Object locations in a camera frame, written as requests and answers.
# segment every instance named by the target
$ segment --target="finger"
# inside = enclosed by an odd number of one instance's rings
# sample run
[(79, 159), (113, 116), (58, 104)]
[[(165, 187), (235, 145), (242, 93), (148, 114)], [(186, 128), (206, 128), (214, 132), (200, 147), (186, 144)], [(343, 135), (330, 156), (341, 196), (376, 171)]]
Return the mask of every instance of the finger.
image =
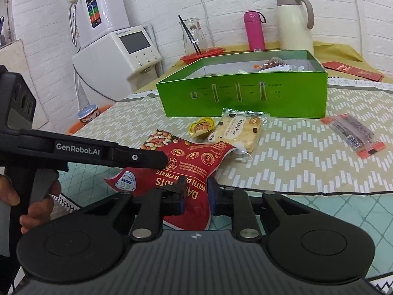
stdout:
[(20, 202), (18, 194), (11, 186), (9, 180), (3, 175), (0, 175), (0, 199), (11, 206), (18, 205)]
[(22, 227), (27, 228), (28, 230), (31, 230), (32, 228), (46, 223), (50, 220), (50, 216), (48, 216), (47, 218), (31, 218), (30, 216), (27, 215), (22, 215), (19, 219), (19, 223), (22, 225)]
[(60, 193), (61, 193), (61, 185), (59, 181), (56, 181), (50, 187), (49, 194), (59, 196)]
[(28, 231), (30, 231), (30, 230), (28, 230), (27, 228), (22, 226), (22, 229), (21, 229), (22, 234), (26, 234)]
[(52, 213), (53, 206), (53, 198), (48, 196), (41, 202), (35, 202), (31, 204), (28, 208), (28, 215), (35, 219), (47, 218)]

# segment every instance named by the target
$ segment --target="black cable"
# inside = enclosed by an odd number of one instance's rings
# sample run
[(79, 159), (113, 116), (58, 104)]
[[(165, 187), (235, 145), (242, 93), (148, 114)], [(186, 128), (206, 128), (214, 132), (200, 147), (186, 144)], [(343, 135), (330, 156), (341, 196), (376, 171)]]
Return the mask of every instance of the black cable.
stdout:
[(106, 95), (102, 94), (101, 92), (97, 91), (95, 88), (91, 87), (91, 86), (90, 86), (90, 85), (80, 76), (80, 74), (78, 73), (78, 71), (77, 71), (76, 68), (75, 68), (75, 65), (73, 65), (73, 67), (74, 67), (74, 70), (75, 70), (76, 74), (78, 74), (79, 78), (80, 78), (89, 88), (91, 88), (94, 92), (98, 93), (99, 95), (103, 96), (104, 98), (108, 99), (109, 101), (112, 101), (112, 102), (114, 102), (114, 103), (117, 103), (117, 102), (118, 102), (118, 101), (116, 101), (116, 100), (111, 99), (110, 97), (107, 97)]

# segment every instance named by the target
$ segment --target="metal screw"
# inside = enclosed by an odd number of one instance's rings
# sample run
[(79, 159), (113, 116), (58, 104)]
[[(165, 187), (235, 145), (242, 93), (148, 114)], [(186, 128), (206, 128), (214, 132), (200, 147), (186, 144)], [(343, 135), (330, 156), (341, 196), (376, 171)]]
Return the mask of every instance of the metal screw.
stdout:
[(255, 238), (258, 237), (259, 232), (253, 228), (244, 228), (240, 231), (240, 236), (244, 238)]
[(136, 238), (147, 238), (151, 236), (151, 231), (147, 228), (137, 228), (132, 231), (132, 235)]

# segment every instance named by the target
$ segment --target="control panel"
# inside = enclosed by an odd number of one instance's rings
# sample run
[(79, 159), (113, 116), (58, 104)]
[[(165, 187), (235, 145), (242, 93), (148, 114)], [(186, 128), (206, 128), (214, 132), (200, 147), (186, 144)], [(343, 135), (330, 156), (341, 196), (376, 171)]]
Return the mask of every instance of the control panel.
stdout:
[(86, 0), (86, 4), (90, 22), (92, 23), (92, 27), (95, 28), (97, 25), (101, 24), (101, 16), (99, 14), (97, 0)]
[(161, 61), (161, 56), (142, 26), (110, 33), (135, 72), (142, 72)]

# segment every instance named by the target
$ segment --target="cracker packet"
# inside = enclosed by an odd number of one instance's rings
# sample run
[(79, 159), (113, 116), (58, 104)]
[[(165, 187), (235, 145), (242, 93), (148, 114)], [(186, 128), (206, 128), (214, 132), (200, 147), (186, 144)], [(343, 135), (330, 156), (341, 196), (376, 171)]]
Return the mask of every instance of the cracker packet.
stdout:
[(208, 137), (208, 142), (226, 142), (237, 148), (235, 154), (249, 155), (259, 141), (262, 127), (269, 117), (270, 114), (266, 112), (224, 108), (221, 120)]

